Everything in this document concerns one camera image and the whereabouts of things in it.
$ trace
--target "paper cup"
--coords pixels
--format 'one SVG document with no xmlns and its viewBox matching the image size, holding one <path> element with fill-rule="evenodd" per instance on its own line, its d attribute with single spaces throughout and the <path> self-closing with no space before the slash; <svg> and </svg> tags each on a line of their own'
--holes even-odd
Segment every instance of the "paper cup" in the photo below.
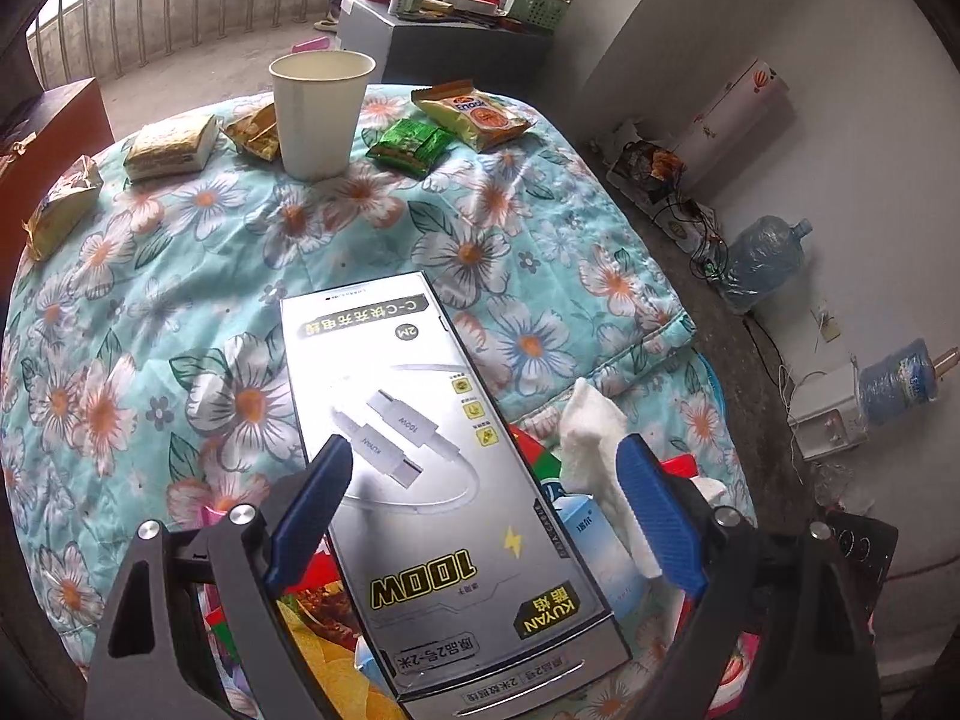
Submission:
<svg viewBox="0 0 960 720">
<path fill-rule="evenodd" d="M 347 170 L 367 79 L 356 52 L 300 52 L 270 64 L 280 156 L 288 175 L 319 181 Z"/>
</svg>

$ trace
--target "concrete floor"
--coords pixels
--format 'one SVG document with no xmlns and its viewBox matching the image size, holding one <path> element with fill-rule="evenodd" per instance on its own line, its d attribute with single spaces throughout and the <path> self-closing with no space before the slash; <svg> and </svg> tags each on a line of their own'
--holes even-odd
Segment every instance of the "concrete floor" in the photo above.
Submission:
<svg viewBox="0 0 960 720">
<path fill-rule="evenodd" d="M 319 35 L 310 23 L 261 28 L 178 50 L 126 76 L 103 84 L 107 115 L 117 140 L 143 124 L 208 103 L 271 88 L 267 66 L 296 43 Z M 585 155 L 597 175 L 602 167 Z M 809 485 L 790 467 L 790 433 L 784 405 L 764 370 L 760 353 L 739 319 L 717 293 L 690 272 L 688 257 L 616 189 L 607 191 L 661 264 L 697 323 L 694 346 L 712 364 L 727 401 L 728 426 L 757 507 L 760 525 L 795 531 L 814 511 Z M 755 331 L 768 367 L 776 376 L 774 347 Z M 796 459 L 800 471 L 803 462 Z"/>
</svg>

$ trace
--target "silver bolt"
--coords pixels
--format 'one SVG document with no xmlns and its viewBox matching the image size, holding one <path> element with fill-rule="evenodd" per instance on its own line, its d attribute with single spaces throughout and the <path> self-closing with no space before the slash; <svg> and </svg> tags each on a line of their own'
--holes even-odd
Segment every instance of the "silver bolt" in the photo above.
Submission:
<svg viewBox="0 0 960 720">
<path fill-rule="evenodd" d="M 150 541 L 150 539 L 159 532 L 160 522 L 157 522 L 155 519 L 148 519 L 146 522 L 141 522 L 140 527 L 136 529 L 136 534 L 140 536 L 143 541 Z"/>
<path fill-rule="evenodd" d="M 713 519 L 716 520 L 717 525 L 721 525 L 724 528 L 736 528 L 740 524 L 743 517 L 740 516 L 734 507 L 731 506 L 720 506 L 717 507 L 716 511 L 713 513 Z"/>
<path fill-rule="evenodd" d="M 234 506 L 230 510 L 230 522 L 234 525 L 246 525 L 253 517 L 256 517 L 256 509 L 248 503 Z"/>
<path fill-rule="evenodd" d="M 810 536 L 816 538 L 817 541 L 828 541 L 833 533 L 826 522 L 819 522 L 818 520 L 810 523 Z"/>
</svg>

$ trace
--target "green basket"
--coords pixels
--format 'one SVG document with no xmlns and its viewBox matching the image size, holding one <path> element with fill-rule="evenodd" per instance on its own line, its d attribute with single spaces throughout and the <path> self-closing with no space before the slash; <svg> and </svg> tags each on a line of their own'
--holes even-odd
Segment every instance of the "green basket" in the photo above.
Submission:
<svg viewBox="0 0 960 720">
<path fill-rule="evenodd" d="M 569 6 L 564 0 L 507 0 L 507 17 L 552 31 Z"/>
</svg>

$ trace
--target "snack wrapper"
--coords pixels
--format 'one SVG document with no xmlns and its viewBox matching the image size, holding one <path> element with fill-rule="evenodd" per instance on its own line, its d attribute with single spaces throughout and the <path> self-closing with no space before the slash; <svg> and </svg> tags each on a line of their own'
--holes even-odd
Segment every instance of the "snack wrapper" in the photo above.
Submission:
<svg viewBox="0 0 960 720">
<path fill-rule="evenodd" d="M 371 146 L 367 156 L 424 178 L 452 139 L 449 132 L 435 124 L 401 119 Z"/>
<path fill-rule="evenodd" d="M 83 216 L 97 203 L 104 180 L 97 163 L 80 157 L 48 191 L 37 210 L 23 223 L 27 231 L 27 255 L 44 262 L 59 248 Z"/>
<path fill-rule="evenodd" d="M 416 89 L 410 98 L 417 108 L 474 151 L 486 151 L 512 140 L 533 124 L 489 95 L 478 92 L 468 80 Z"/>
<path fill-rule="evenodd" d="M 213 114 L 181 114 L 143 127 L 133 138 L 123 166 L 131 181 L 198 172 L 216 140 Z"/>
<path fill-rule="evenodd" d="M 243 119 L 230 122 L 223 133 L 233 141 L 237 151 L 248 151 L 253 156 L 272 162 L 280 154 L 280 135 L 277 135 L 277 108 L 267 103 Z"/>
</svg>

